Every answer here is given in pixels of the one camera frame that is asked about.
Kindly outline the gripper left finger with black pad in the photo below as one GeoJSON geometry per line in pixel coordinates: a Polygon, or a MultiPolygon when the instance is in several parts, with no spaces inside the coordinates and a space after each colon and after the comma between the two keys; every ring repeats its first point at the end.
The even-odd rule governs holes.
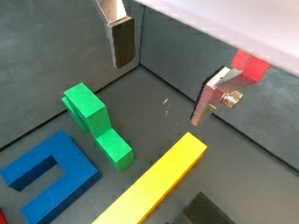
{"type": "Polygon", "coordinates": [[[122,0],[92,1],[105,25],[113,66],[121,68],[136,56],[134,20],[126,15],[122,0]]]}

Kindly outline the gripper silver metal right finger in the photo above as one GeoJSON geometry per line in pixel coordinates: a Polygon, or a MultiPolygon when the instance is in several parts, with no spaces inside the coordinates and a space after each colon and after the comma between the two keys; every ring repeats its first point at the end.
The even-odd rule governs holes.
{"type": "Polygon", "coordinates": [[[201,85],[190,123],[201,125],[220,105],[233,108],[242,97],[240,89],[253,83],[236,68],[221,66],[201,85]]]}

